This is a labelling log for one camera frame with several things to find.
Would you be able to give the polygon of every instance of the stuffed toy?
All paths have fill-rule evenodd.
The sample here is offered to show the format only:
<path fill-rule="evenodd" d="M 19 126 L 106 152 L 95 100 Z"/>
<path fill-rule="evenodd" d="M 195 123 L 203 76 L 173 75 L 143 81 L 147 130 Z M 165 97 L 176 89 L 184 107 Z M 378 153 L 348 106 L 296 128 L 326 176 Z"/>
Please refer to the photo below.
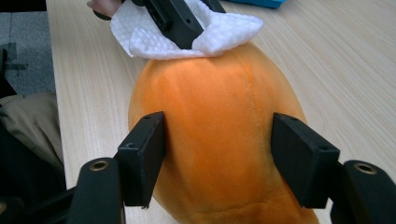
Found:
<path fill-rule="evenodd" d="M 251 42 L 219 57 L 150 60 L 129 128 L 163 111 L 165 158 L 154 197 L 180 223 L 318 223 L 276 169 L 275 112 L 305 121 L 289 82 Z"/>

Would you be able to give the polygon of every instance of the blue object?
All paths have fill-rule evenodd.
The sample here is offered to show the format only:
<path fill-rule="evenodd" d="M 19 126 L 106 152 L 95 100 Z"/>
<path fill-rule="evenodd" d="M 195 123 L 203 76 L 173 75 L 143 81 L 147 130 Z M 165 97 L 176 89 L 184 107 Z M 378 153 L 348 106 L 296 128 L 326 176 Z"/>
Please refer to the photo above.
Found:
<path fill-rule="evenodd" d="M 235 3 L 250 4 L 258 7 L 278 8 L 286 0 L 224 0 Z"/>

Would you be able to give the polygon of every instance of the wood grain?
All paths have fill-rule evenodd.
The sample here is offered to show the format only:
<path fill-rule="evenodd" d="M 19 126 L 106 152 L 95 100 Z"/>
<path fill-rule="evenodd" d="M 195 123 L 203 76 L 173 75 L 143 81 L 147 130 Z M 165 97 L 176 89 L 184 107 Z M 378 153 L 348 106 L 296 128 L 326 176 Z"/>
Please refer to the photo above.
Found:
<path fill-rule="evenodd" d="M 253 38 L 294 88 L 309 125 L 339 147 L 340 161 L 368 161 L 396 180 L 396 2 L 289 0 L 279 9 L 221 2 L 265 25 Z M 113 157 L 146 60 L 129 58 L 84 0 L 48 0 L 68 187 L 79 168 Z M 329 219 L 331 203 L 318 210 Z M 127 209 L 127 223 L 174 223 L 155 202 Z"/>

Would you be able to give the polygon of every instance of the person's leg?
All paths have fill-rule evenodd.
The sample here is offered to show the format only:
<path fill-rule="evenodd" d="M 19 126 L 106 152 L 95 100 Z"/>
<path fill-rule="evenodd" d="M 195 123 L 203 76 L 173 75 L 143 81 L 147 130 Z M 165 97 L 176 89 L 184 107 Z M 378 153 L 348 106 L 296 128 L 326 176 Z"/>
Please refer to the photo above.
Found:
<path fill-rule="evenodd" d="M 19 197 L 29 207 L 65 191 L 64 175 L 10 134 L 0 122 L 0 197 Z"/>
<path fill-rule="evenodd" d="M 64 173 L 58 106 L 54 91 L 0 98 L 0 122 L 6 130 Z"/>

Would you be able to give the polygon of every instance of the screw hole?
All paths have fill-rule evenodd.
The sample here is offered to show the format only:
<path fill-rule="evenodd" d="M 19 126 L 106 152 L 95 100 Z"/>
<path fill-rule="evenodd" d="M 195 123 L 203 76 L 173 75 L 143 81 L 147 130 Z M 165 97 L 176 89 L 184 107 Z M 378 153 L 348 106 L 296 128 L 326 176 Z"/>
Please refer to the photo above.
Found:
<path fill-rule="evenodd" d="M 107 166 L 108 166 L 108 161 L 97 161 L 90 165 L 90 170 L 101 171 L 101 170 L 105 170 Z"/>
<path fill-rule="evenodd" d="M 126 147 L 133 147 L 133 146 L 134 146 L 134 143 L 127 143 L 125 146 L 126 146 Z"/>
<path fill-rule="evenodd" d="M 376 175 L 376 169 L 365 163 L 356 163 L 355 168 L 358 169 L 360 172 L 365 173 L 367 175 Z"/>

